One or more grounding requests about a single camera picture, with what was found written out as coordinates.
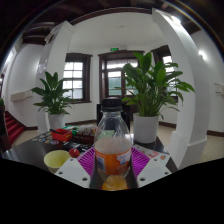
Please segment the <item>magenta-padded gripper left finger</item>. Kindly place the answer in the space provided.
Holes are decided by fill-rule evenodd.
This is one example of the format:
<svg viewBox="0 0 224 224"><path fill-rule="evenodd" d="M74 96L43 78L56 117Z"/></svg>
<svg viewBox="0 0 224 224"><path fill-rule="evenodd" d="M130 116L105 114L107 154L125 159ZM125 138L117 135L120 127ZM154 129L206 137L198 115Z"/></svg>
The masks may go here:
<svg viewBox="0 0 224 224"><path fill-rule="evenodd" d="M90 148L78 158L69 158L55 175L83 188L89 188L94 169L95 151Z"/></svg>

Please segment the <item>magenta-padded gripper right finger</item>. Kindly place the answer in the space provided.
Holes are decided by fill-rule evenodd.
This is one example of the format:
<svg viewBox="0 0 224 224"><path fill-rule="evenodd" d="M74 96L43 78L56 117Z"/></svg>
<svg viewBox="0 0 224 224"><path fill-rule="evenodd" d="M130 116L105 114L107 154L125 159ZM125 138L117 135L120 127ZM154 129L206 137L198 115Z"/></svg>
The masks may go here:
<svg viewBox="0 0 224 224"><path fill-rule="evenodd" d="M167 175L170 156L141 146L132 147L132 171L137 187L146 186Z"/></svg>

